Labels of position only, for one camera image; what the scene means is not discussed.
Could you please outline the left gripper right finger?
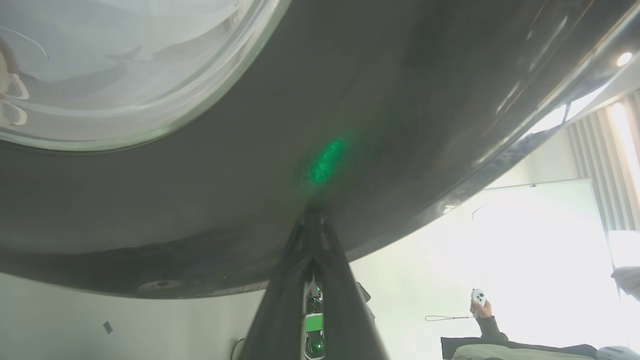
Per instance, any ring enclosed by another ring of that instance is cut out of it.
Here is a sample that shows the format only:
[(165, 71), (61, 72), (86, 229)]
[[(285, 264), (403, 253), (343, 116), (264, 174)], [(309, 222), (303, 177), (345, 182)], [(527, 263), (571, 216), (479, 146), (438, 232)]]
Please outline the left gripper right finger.
[(386, 360), (386, 349), (338, 235), (317, 209), (310, 210), (310, 253), (324, 297), (326, 359)]

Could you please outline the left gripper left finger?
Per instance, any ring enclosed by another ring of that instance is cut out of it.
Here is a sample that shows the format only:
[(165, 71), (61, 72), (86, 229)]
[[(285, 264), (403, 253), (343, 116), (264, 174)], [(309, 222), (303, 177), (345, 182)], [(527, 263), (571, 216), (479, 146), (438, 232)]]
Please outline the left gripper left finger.
[(306, 293), (313, 282), (314, 208), (294, 223), (240, 351), (240, 360), (304, 357)]

